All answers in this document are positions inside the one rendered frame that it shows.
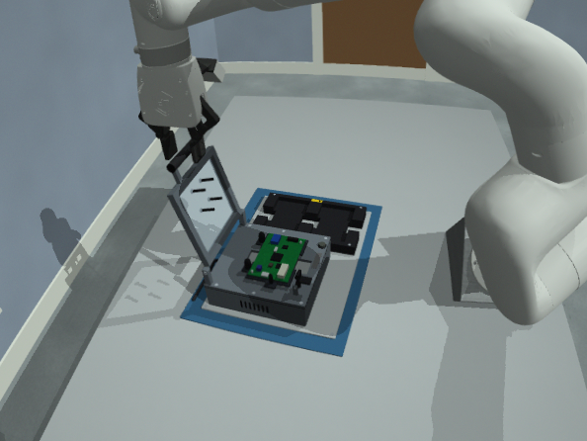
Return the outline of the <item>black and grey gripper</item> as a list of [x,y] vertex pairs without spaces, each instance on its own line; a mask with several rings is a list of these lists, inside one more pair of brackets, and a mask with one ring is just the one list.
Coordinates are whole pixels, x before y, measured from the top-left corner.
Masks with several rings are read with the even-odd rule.
[[[139,63],[137,91],[141,110],[138,118],[160,139],[165,160],[170,160],[178,151],[170,127],[187,128],[192,139],[193,162],[199,163],[206,154],[204,134],[220,121],[220,117],[209,105],[196,57],[190,55],[178,63],[159,67]],[[204,124],[202,116],[207,119]]]

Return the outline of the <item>green circuit board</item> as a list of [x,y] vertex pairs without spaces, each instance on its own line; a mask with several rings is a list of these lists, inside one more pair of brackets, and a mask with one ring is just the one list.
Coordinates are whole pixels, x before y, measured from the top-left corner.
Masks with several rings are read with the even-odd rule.
[[269,233],[248,275],[269,279],[271,273],[273,280],[287,283],[304,243],[302,238]]

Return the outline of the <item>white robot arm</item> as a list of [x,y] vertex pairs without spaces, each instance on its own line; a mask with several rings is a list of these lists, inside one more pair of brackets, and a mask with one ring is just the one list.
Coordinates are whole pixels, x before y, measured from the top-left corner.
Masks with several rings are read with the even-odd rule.
[[[144,66],[171,65],[192,54],[194,24],[251,7],[334,1],[129,0],[133,51]],[[539,322],[587,281],[587,64],[525,21],[534,2],[424,0],[413,27],[435,71],[506,113],[516,153],[470,196],[464,222],[475,281],[521,325]]]

